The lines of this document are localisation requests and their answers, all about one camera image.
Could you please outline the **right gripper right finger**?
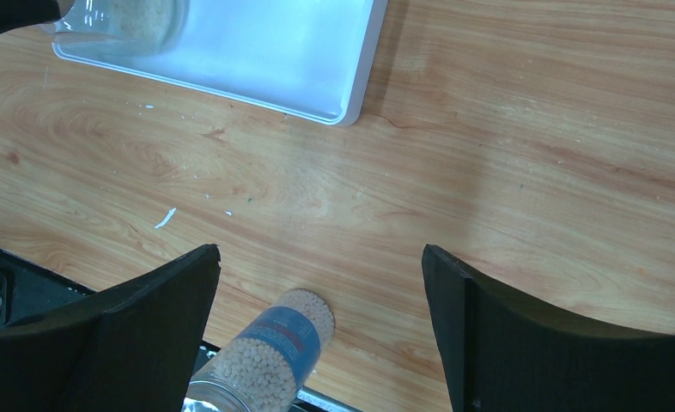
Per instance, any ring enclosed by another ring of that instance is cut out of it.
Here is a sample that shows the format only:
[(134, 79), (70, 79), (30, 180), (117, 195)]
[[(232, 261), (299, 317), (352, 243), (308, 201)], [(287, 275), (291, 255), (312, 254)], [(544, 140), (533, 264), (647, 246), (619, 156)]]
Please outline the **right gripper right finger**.
[(438, 245), (421, 265), (453, 410), (675, 411), (675, 335), (554, 306)]

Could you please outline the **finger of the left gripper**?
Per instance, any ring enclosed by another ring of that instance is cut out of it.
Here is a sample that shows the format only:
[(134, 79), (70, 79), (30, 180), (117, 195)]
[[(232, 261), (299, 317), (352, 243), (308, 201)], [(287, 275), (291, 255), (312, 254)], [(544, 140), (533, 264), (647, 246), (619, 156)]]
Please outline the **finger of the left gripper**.
[(0, 34), (21, 27), (57, 21), (61, 17), (61, 1), (0, 0)]

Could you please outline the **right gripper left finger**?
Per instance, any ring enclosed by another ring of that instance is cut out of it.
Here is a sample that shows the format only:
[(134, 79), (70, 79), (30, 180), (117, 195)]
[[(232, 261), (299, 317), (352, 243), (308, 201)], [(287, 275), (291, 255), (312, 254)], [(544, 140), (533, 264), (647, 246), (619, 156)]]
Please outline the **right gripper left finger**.
[(0, 313), (0, 411), (179, 411), (221, 272), (201, 245), (127, 282), (9, 322)]

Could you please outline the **silver lid peppercorn bottle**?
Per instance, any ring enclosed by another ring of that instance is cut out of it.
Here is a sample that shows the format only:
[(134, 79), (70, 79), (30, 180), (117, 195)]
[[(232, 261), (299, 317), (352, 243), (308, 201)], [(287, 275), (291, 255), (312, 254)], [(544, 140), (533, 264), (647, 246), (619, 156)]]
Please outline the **silver lid peppercorn bottle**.
[(182, 409), (288, 411), (334, 330), (316, 293), (285, 292), (192, 376)]

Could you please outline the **round glass jar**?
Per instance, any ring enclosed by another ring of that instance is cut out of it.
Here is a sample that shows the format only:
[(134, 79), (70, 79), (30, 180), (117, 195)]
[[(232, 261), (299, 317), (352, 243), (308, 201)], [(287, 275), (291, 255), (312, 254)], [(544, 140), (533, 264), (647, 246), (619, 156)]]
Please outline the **round glass jar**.
[(119, 56), (166, 50), (185, 24), (188, 1), (75, 1), (59, 20), (40, 25), (62, 47), (92, 47)]

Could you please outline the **white divided tray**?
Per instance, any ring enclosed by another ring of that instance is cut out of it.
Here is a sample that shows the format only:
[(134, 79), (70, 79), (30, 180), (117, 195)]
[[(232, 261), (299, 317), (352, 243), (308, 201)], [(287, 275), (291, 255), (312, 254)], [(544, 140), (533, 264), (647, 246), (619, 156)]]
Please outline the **white divided tray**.
[(62, 47), (73, 62), (262, 106), (326, 125), (358, 119), (384, 1), (188, 1), (173, 43), (147, 56)]

